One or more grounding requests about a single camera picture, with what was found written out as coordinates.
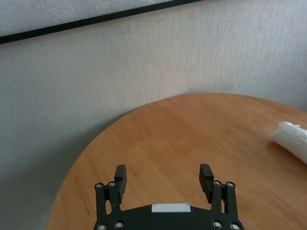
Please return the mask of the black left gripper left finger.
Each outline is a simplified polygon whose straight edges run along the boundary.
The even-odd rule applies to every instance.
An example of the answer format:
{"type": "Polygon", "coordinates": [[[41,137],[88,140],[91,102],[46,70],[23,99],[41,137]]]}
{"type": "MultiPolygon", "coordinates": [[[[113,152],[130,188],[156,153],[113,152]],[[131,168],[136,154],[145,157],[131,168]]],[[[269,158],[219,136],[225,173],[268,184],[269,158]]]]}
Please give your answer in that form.
{"type": "Polygon", "coordinates": [[[107,185],[104,185],[103,183],[97,183],[94,186],[97,222],[102,222],[106,219],[106,201],[110,202],[112,214],[116,214],[121,211],[120,204],[122,203],[126,184],[126,165],[118,165],[113,181],[109,182],[107,185]]]}

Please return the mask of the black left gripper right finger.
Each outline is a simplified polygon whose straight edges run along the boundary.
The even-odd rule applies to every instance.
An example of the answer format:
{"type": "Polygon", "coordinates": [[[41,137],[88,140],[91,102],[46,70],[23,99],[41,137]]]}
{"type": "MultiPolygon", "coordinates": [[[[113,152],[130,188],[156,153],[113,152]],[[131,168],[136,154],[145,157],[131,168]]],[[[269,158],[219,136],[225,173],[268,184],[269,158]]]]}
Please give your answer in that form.
{"type": "Polygon", "coordinates": [[[199,182],[212,212],[238,218],[236,185],[233,182],[223,184],[215,180],[208,164],[200,165],[199,182]]]}

